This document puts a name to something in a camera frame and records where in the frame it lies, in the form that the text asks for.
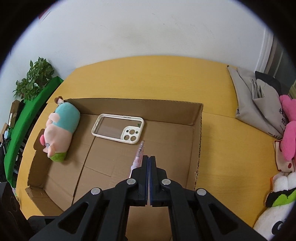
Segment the grey canvas bag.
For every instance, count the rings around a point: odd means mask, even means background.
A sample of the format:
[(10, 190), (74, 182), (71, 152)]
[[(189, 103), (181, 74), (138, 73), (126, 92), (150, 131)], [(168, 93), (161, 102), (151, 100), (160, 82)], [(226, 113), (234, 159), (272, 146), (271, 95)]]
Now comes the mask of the grey canvas bag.
[(238, 107), (235, 117), (280, 140), (287, 119), (276, 89), (256, 78), (255, 72), (231, 66), (228, 66), (227, 70), (237, 96)]

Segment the white panda plush toy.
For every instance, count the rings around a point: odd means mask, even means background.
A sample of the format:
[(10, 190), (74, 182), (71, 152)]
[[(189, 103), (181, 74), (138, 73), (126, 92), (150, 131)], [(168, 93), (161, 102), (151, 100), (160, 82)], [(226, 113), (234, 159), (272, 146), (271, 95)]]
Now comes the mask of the white panda plush toy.
[(266, 210), (253, 229), (266, 240), (279, 233), (295, 204), (295, 172), (280, 172), (271, 178), (271, 192), (265, 200)]

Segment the green cloth backdrop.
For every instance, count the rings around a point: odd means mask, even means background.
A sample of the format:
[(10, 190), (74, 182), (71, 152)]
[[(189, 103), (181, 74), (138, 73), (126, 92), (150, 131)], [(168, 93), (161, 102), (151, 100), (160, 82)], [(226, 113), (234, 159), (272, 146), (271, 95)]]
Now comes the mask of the green cloth backdrop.
[(25, 135), (36, 118), (38, 111), (46, 104), (53, 92), (63, 82), (63, 79), (56, 76), (49, 81), (43, 90), (33, 100), (26, 100), (23, 110), (11, 131), (11, 140), (9, 141), (6, 154), (4, 156), (4, 170), (6, 179), (10, 185), (15, 188), (17, 178), (13, 175), (16, 158)]

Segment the green potted plant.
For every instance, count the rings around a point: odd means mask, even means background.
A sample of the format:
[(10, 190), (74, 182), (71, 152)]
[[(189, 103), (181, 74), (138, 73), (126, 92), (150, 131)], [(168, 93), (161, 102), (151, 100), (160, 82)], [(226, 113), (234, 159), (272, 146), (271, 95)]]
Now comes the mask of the green potted plant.
[(33, 100), (53, 78), (55, 69), (46, 60), (39, 57), (36, 62), (30, 61), (30, 68), (25, 78), (16, 81), (14, 96), (24, 100)]

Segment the brown cardboard box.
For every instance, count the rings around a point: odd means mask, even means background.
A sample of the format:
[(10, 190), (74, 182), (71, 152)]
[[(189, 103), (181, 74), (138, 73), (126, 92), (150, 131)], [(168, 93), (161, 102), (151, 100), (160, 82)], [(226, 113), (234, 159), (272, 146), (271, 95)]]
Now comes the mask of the brown cardboard box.
[[(41, 212), (29, 218), (34, 230), (29, 240), (45, 226), (44, 216), (62, 214), (92, 188), (111, 189), (130, 176), (130, 167), (141, 141), (144, 156), (156, 158), (158, 168), (183, 188), (193, 189), (200, 159), (203, 104), (166, 100), (82, 98), (68, 99), (80, 112), (66, 159), (54, 162), (43, 152), (40, 137), (57, 104), (46, 107), (37, 121), (23, 153), (30, 161), (27, 195)], [(125, 144), (93, 136), (91, 130), (100, 114), (136, 116), (144, 120), (140, 140)], [(129, 209), (125, 240), (171, 240), (166, 207), (150, 205)]]

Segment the cream phone case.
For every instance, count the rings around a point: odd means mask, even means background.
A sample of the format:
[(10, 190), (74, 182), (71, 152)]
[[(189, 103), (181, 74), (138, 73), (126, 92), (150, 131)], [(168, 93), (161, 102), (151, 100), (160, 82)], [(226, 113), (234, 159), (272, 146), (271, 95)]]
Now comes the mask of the cream phone case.
[(140, 140), (144, 120), (136, 116), (100, 114), (91, 130), (93, 136), (134, 145)]

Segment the pink pig plush toy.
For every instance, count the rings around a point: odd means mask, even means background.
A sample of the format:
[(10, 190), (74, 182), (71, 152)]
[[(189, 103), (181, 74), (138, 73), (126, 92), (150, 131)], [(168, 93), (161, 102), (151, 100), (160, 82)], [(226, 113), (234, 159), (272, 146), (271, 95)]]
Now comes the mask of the pink pig plush toy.
[(43, 152), (54, 162), (63, 162), (66, 159), (72, 137), (80, 121), (79, 110), (63, 97), (55, 98), (57, 107), (46, 122), (40, 143), (44, 146)]

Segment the pink pen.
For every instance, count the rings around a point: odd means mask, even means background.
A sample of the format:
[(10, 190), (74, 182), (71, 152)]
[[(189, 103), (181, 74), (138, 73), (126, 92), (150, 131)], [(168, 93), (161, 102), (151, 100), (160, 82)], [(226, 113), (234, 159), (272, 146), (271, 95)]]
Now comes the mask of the pink pen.
[(135, 154), (135, 158), (133, 160), (133, 163), (130, 167), (130, 175), (129, 175), (129, 178), (131, 178), (132, 176), (132, 171), (136, 168), (139, 168), (142, 166), (142, 157), (143, 157), (143, 154), (144, 154), (144, 144), (145, 144), (145, 141), (141, 141), (140, 143), (140, 146), (138, 147), (138, 150)]

